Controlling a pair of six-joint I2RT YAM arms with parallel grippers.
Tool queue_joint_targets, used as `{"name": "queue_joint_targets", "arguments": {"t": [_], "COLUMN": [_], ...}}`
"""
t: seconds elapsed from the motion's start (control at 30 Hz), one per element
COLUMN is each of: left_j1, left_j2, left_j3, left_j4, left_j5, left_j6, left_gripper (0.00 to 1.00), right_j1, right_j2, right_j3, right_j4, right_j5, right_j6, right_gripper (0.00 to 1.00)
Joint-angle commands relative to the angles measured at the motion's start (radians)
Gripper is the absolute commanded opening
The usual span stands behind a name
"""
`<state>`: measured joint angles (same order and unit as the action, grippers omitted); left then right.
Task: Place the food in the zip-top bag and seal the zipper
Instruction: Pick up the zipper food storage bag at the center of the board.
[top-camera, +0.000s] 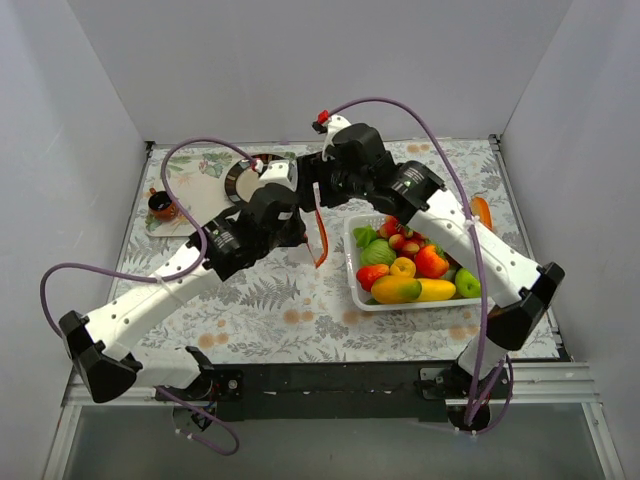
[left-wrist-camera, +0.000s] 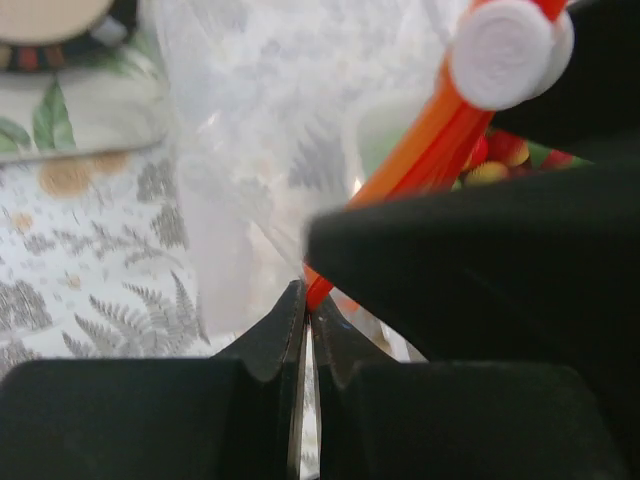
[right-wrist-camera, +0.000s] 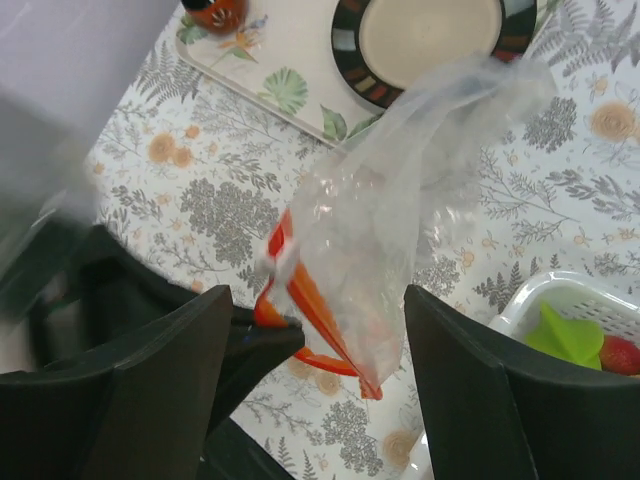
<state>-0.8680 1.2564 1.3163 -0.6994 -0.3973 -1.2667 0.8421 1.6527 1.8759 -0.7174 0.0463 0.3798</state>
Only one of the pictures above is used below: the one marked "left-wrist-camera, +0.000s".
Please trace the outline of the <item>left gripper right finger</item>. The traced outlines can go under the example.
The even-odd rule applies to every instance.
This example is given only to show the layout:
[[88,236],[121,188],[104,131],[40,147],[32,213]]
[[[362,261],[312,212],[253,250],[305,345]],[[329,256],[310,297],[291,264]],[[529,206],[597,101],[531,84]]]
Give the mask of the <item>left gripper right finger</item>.
[[324,479],[626,479],[593,394],[539,363],[401,363],[332,303],[310,317]]

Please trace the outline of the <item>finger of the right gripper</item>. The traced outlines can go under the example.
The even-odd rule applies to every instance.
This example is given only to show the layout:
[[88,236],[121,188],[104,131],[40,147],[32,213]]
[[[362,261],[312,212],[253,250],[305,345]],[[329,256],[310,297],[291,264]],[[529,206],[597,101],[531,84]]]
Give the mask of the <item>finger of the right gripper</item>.
[[558,84],[500,118],[539,140],[606,136],[588,166],[315,219],[311,264],[423,362],[539,363],[593,394],[639,466],[639,5],[582,1]]

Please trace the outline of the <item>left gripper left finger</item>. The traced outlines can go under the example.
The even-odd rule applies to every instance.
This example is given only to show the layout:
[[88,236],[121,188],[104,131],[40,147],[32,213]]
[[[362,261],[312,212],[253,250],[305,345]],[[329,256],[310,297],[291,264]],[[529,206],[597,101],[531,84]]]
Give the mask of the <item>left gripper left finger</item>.
[[38,360],[1,383],[5,479],[296,479],[305,287],[210,358]]

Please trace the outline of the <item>clear zip bag orange zipper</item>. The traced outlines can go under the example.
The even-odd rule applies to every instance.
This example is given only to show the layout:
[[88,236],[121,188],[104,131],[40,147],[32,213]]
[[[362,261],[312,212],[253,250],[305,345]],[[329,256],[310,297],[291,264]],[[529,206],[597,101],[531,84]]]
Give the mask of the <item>clear zip bag orange zipper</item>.
[[239,334],[303,274],[309,219],[379,193],[368,161],[446,149],[547,90],[563,1],[149,1],[176,122],[178,202],[208,337]]

